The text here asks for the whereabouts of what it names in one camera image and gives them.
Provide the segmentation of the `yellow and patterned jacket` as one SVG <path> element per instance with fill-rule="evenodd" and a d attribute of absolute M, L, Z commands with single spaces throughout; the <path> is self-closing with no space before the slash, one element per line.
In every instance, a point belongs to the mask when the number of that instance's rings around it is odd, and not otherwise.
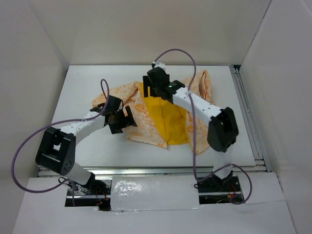
<path fill-rule="evenodd" d="M 137 127 L 125 129 L 126 138 L 142 143 L 168 148 L 170 145 L 188 143 L 193 149 L 192 113 L 159 97 L 144 97 L 143 83 L 134 81 L 111 88 L 110 95 L 130 106 Z M 196 153 L 210 146 L 206 140 L 208 125 L 196 119 Z"/>

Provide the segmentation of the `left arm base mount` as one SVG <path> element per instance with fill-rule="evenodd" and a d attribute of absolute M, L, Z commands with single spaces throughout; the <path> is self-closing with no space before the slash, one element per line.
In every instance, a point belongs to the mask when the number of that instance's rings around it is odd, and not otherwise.
<path fill-rule="evenodd" d="M 101 180 L 101 183 L 92 191 L 75 182 L 66 181 L 59 177 L 58 182 L 67 185 L 65 207 L 95 207 L 99 211 L 111 210 L 111 179 Z"/>

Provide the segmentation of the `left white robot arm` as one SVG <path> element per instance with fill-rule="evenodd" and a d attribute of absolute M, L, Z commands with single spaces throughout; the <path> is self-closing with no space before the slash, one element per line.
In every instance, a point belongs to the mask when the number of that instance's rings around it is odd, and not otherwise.
<path fill-rule="evenodd" d="M 35 162 L 39 166 L 64 176 L 76 184 L 86 195 L 107 192 L 107 184 L 95 174 L 75 162 L 76 146 L 91 133 L 109 126 L 112 134 L 136 126 L 130 106 L 124 106 L 117 97 L 109 96 L 81 119 L 61 128 L 49 127 L 44 131 Z"/>

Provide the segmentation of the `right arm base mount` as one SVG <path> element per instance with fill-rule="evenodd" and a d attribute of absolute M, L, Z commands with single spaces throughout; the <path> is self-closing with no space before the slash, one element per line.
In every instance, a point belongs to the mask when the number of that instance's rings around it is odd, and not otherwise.
<path fill-rule="evenodd" d="M 209 178 L 194 187 L 198 191 L 199 204 L 240 203 L 244 199 L 237 176 L 232 176 L 224 185 Z"/>

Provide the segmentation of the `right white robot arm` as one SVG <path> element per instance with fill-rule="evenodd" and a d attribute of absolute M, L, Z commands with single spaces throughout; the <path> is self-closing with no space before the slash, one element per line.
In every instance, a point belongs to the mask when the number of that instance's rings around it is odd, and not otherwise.
<path fill-rule="evenodd" d="M 206 177 L 200 179 L 196 174 L 196 118 L 208 125 L 206 140 L 210 147 L 223 158 L 226 157 L 230 147 L 236 142 L 239 134 L 233 110 L 230 107 L 222 109 L 211 104 L 191 91 L 196 77 L 196 68 L 188 86 L 178 80 L 170 81 L 170 75 L 162 67 L 153 66 L 143 76 L 143 96 L 161 98 L 175 106 L 192 113 L 193 126 L 193 174 L 199 183 L 207 180 L 216 173 L 233 167 L 230 162 L 224 161 L 222 166 L 215 169 Z"/>

